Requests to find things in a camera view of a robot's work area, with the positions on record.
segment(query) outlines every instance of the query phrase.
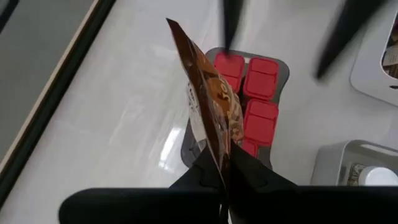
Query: red lid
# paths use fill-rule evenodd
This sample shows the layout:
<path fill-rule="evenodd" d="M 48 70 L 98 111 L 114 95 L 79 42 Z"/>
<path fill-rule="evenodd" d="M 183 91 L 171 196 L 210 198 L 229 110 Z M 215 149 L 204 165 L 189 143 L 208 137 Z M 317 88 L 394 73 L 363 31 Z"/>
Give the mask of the red lid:
<path fill-rule="evenodd" d="M 274 103 L 249 100 L 243 123 L 245 137 L 259 145 L 271 146 L 278 113 Z"/>
<path fill-rule="evenodd" d="M 243 93 L 251 98 L 271 100 L 277 85 L 278 63 L 263 59 L 252 58 L 244 81 Z"/>
<path fill-rule="evenodd" d="M 244 58 L 240 55 L 226 56 L 221 52 L 216 55 L 214 66 L 237 93 L 241 87 Z"/>
<path fill-rule="evenodd" d="M 250 140 L 244 138 L 243 139 L 243 150 L 247 153 L 252 155 L 253 157 L 257 158 L 257 152 L 259 150 L 257 144 L 251 142 Z"/>

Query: gray tray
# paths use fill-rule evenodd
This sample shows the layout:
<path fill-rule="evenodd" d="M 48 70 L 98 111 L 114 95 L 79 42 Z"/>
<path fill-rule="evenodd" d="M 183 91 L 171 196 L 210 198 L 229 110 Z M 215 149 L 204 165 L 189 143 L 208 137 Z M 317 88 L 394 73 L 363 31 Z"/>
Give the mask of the gray tray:
<path fill-rule="evenodd" d="M 222 51 L 223 51 L 223 48 L 221 48 L 221 47 L 213 48 L 206 53 L 206 57 L 211 62 L 214 63 L 216 55 Z M 285 86 L 287 79 L 289 78 L 288 66 L 283 61 L 281 61 L 279 59 L 265 57 L 262 55 L 249 54 L 246 52 L 240 52 L 240 51 L 235 51 L 235 50 L 232 50 L 231 54 L 240 55 L 240 56 L 244 57 L 245 66 L 244 66 L 244 70 L 243 70 L 243 79 L 241 82 L 241 87 L 243 86 L 244 79 L 246 78 L 246 72 L 248 70 L 248 65 L 249 65 L 250 59 L 266 58 L 266 59 L 273 60 L 278 63 L 279 73 L 278 73 L 278 77 L 277 77 L 277 89 L 275 91 L 273 99 L 271 99 L 271 102 L 279 104 L 280 94 L 282 93 L 283 87 Z M 243 100 L 243 88 L 240 88 L 238 96 L 242 103 L 242 105 L 241 105 L 242 112 L 244 113 L 244 111 L 246 109 L 246 105 L 245 105 L 245 101 Z M 271 153 L 270 146 L 259 146 L 257 159 L 259 159 L 265 166 L 272 169 L 272 165 L 270 162 L 270 153 Z M 184 140 L 183 140 L 182 148 L 181 148 L 182 161 L 187 167 L 191 167 L 193 162 L 199 156 L 199 154 L 200 154 L 200 149 L 198 147 L 198 143 L 196 142 L 196 140 L 193 136 L 191 124 L 190 124 L 190 121 L 188 120 L 187 130 L 185 131 Z"/>

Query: gray container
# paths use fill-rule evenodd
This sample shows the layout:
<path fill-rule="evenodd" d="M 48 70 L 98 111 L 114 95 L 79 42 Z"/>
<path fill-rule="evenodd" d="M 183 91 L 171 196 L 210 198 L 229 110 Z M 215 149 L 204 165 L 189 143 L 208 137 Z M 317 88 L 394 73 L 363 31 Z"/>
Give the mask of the gray container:
<path fill-rule="evenodd" d="M 213 49 L 210 49 L 206 53 L 207 59 L 209 61 L 211 61 L 212 63 L 214 63 L 217 54 L 220 52 L 223 52 L 224 51 L 223 49 L 224 48 L 222 48 L 222 47 L 215 47 Z M 279 71 L 278 71 L 276 91 L 275 91 L 273 99 L 271 99 L 270 101 L 273 103 L 279 104 L 280 94 L 282 93 L 282 90 L 283 90 L 287 80 L 289 79 L 288 66 L 283 61 L 276 59 L 276 58 L 270 58 L 270 57 L 265 57 L 265 56 L 256 55 L 256 54 L 249 54 L 246 52 L 240 52 L 240 51 L 236 51 L 236 50 L 231 50 L 230 52 L 233 55 L 240 55 L 240 56 L 244 57 L 244 59 L 245 59 L 245 66 L 244 66 L 244 70 L 243 70 L 243 79 L 241 82 L 241 89 L 238 93 L 239 99 L 241 100 L 241 106 L 242 106 L 243 113 L 246 109 L 246 103 L 244 103 L 245 101 L 243 100 L 243 83 L 244 83 L 244 79 L 246 78 L 246 73 L 247 73 L 248 66 L 249 66 L 248 63 L 249 63 L 250 59 L 252 59 L 252 58 L 266 58 L 266 59 L 270 59 L 270 60 L 278 63 Z M 181 158 L 182 158 L 183 163 L 187 167 L 191 167 L 193 162 L 199 156 L 199 154 L 201 152 L 199 144 L 201 144 L 202 146 L 205 146 L 205 142 L 202 142 L 202 141 L 196 142 L 195 137 L 192 133 L 191 123 L 190 123 L 190 121 L 188 121 L 187 130 L 185 131 L 184 140 L 183 140 L 182 147 L 181 147 Z M 259 146 L 259 150 L 257 153 L 257 159 L 259 159 L 266 167 L 268 167 L 269 169 L 272 170 L 272 165 L 271 165 L 271 161 L 270 161 L 270 153 L 271 153 L 270 146 Z"/>
<path fill-rule="evenodd" d="M 386 167 L 398 172 L 398 151 L 363 140 L 321 147 L 312 174 L 312 185 L 346 185 L 352 164 Z"/>

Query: white floor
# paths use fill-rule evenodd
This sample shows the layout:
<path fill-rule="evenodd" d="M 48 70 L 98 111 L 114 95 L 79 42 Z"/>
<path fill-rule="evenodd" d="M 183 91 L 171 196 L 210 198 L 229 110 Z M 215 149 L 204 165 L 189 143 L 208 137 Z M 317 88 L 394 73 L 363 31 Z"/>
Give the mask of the white floor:
<path fill-rule="evenodd" d="M 309 184 L 317 149 L 347 139 L 384 143 L 398 109 L 349 84 L 358 42 L 327 85 L 312 79 L 339 1 L 248 1 L 236 49 L 290 68 L 272 146 L 274 170 Z M 185 85 L 165 17 L 207 51 L 220 46 L 219 1 L 118 0 L 25 166 L 0 223 L 56 223 L 70 194 L 88 187 L 167 187 L 186 167 Z"/>

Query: wooden frame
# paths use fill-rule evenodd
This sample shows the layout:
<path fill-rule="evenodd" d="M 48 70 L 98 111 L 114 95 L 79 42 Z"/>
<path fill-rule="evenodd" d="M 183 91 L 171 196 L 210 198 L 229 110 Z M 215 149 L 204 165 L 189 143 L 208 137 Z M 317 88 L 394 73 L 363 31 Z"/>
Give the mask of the wooden frame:
<path fill-rule="evenodd" d="M 115 0 L 94 0 L 0 163 L 0 208 L 57 109 Z"/>

